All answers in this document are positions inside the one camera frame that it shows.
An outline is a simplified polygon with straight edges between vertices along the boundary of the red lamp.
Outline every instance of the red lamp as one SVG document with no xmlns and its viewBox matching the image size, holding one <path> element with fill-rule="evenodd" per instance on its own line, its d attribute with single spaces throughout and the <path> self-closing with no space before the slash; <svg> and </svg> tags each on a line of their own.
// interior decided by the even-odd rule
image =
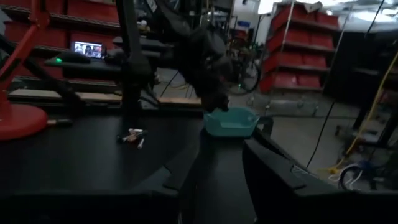
<svg viewBox="0 0 398 224">
<path fill-rule="evenodd" d="M 32 25 L 15 51 L 0 69 L 0 141 L 17 139 L 43 130 L 47 126 L 47 114 L 30 105 L 15 105 L 7 100 L 6 90 L 25 59 L 34 47 L 35 39 L 48 26 L 50 14 L 45 10 L 45 0 L 32 0 L 29 16 Z"/>
</svg>

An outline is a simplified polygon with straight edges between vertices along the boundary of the teal bowl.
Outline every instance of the teal bowl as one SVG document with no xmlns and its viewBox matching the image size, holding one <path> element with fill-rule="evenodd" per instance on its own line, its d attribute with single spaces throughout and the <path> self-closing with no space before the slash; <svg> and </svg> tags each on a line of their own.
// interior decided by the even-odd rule
<svg viewBox="0 0 398 224">
<path fill-rule="evenodd" d="M 205 129 L 212 136 L 249 137 L 260 117 L 245 107 L 232 107 L 227 112 L 214 110 L 203 115 Z"/>
</svg>

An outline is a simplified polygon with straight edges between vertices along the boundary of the red lamp base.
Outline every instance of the red lamp base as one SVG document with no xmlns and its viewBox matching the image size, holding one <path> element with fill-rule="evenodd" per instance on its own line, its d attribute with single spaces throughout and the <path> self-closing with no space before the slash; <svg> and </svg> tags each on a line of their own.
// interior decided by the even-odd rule
<svg viewBox="0 0 398 224">
<path fill-rule="evenodd" d="M 44 110 L 30 105 L 0 103 L 0 141 L 29 136 L 47 126 Z"/>
</svg>

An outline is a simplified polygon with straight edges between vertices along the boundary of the computer screen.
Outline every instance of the computer screen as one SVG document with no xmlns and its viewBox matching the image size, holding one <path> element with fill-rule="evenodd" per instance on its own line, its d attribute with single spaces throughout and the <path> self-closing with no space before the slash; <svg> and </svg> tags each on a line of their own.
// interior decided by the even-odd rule
<svg viewBox="0 0 398 224">
<path fill-rule="evenodd" d="M 94 44 L 88 42 L 73 42 L 72 50 L 76 53 L 81 53 L 91 58 L 103 58 L 102 56 L 102 44 Z"/>
</svg>

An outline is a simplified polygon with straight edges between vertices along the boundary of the concrete floor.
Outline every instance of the concrete floor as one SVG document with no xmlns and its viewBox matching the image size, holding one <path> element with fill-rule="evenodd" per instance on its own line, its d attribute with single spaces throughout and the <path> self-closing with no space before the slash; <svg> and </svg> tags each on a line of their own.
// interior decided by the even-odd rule
<svg viewBox="0 0 398 224">
<path fill-rule="evenodd" d="M 155 91 L 160 94 L 166 83 L 175 74 L 174 71 L 159 71 L 162 83 L 156 86 Z M 184 83 L 183 78 L 178 75 L 173 80 L 172 86 L 179 86 Z M 190 91 L 176 90 L 169 88 L 164 96 L 185 97 L 190 95 Z M 249 96 L 231 97 L 231 106 L 246 106 Z M 254 95 L 254 104 L 251 107 L 258 114 L 274 117 L 274 127 L 271 138 L 280 144 L 292 157 L 299 163 L 306 166 L 310 159 L 325 116 L 330 109 L 331 101 L 322 98 L 320 95 L 310 95 L 304 100 L 304 106 L 297 107 L 297 95 L 273 96 L 271 108 L 266 111 L 268 96 L 260 93 Z M 315 104 L 318 101 L 319 108 L 316 117 L 311 118 Z M 309 166 L 309 170 L 314 174 L 328 181 L 329 174 L 319 172 L 321 168 L 327 168 L 336 164 L 338 155 L 341 154 L 343 140 L 335 136 L 337 125 L 351 126 L 358 114 L 359 109 L 336 103 L 331 112 L 330 119 L 326 122 L 317 153 Z M 381 129 L 382 126 L 377 121 L 371 121 L 370 127 Z M 207 200 L 208 206 L 201 206 L 197 214 L 200 218 L 197 223 L 253 223 L 255 213 L 252 209 L 251 200 L 247 187 L 244 183 L 243 167 L 241 164 L 241 153 L 237 151 L 218 152 L 218 164 L 214 172 L 207 181 L 199 186 L 201 204 Z M 215 211 L 212 198 L 217 198 L 218 208 Z"/>
</svg>

